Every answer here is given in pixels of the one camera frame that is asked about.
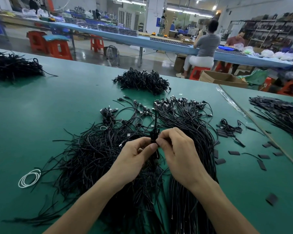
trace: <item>maroon shirt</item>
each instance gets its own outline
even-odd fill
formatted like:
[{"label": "maroon shirt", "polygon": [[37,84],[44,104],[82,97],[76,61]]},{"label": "maroon shirt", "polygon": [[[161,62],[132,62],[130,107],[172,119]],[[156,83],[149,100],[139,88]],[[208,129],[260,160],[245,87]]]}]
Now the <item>maroon shirt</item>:
[{"label": "maroon shirt", "polygon": [[228,46],[234,46],[237,43],[243,43],[245,45],[245,40],[243,38],[236,39],[236,36],[228,38],[226,44]]}]

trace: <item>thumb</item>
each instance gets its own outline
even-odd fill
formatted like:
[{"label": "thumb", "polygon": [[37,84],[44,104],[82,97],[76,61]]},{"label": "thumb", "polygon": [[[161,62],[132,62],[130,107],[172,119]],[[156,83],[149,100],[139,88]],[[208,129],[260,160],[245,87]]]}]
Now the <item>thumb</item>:
[{"label": "thumb", "polygon": [[167,159],[172,159],[171,156],[174,155],[174,151],[172,150],[172,146],[168,143],[167,140],[163,138],[157,138],[156,143],[162,148],[165,154],[165,158]]},{"label": "thumb", "polygon": [[156,143],[152,143],[152,144],[149,144],[148,146],[146,146],[144,148],[144,150],[138,154],[138,156],[142,156],[144,158],[144,161],[147,161],[148,158],[155,153],[155,151],[157,150],[157,144]]}]

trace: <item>gray t-shirt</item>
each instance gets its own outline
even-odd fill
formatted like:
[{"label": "gray t-shirt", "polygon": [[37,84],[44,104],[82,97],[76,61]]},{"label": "gray t-shirt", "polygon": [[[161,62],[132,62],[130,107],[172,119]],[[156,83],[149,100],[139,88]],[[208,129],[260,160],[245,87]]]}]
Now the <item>gray t-shirt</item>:
[{"label": "gray t-shirt", "polygon": [[199,38],[197,47],[200,49],[197,56],[200,57],[214,57],[215,49],[219,46],[221,37],[218,34],[206,34]]}]

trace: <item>white air conditioning unit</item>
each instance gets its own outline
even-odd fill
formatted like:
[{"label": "white air conditioning unit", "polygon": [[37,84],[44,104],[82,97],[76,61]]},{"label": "white air conditioning unit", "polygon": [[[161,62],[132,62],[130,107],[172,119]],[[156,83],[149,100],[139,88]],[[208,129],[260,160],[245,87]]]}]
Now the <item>white air conditioning unit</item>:
[{"label": "white air conditioning unit", "polygon": [[124,8],[118,8],[118,25],[124,24],[125,28],[138,30],[139,12],[128,11]]}]

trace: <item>white shoe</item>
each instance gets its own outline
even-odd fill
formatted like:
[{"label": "white shoe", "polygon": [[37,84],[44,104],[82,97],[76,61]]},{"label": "white shoe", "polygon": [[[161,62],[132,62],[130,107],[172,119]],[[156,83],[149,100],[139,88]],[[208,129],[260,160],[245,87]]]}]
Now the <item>white shoe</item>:
[{"label": "white shoe", "polygon": [[176,77],[184,79],[185,77],[181,73],[177,73]]}]

